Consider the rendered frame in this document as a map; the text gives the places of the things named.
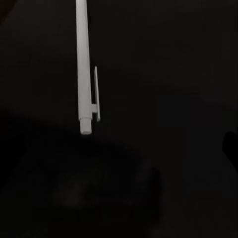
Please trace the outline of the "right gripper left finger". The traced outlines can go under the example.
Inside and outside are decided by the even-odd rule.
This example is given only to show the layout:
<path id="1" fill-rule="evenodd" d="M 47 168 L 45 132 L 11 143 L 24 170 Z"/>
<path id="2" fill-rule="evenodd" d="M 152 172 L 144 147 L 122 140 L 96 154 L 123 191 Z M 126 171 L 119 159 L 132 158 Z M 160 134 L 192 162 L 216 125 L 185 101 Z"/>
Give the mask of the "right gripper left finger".
<path id="1" fill-rule="evenodd" d="M 26 151 L 21 132 L 0 137 L 0 192 Z"/>

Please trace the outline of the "pen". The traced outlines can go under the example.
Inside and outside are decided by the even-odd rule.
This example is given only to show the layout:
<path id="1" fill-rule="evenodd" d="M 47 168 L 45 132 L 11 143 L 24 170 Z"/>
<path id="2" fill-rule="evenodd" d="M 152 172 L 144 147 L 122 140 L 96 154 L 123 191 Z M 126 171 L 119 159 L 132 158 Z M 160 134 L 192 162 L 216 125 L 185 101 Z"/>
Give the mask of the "pen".
<path id="1" fill-rule="evenodd" d="M 89 39 L 87 22 L 87 0 L 76 0 L 77 77 L 78 77 L 78 120 L 80 133 L 91 134 L 92 114 L 100 121 L 97 66 L 94 70 L 95 100 L 92 104 Z"/>

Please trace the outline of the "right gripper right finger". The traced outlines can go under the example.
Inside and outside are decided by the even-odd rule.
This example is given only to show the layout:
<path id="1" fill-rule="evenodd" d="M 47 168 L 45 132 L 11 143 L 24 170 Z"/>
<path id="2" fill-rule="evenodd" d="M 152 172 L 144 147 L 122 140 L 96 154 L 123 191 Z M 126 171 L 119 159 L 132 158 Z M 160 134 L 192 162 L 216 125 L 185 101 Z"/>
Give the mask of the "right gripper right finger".
<path id="1" fill-rule="evenodd" d="M 238 172 L 238 134 L 226 132 L 222 149 Z"/>

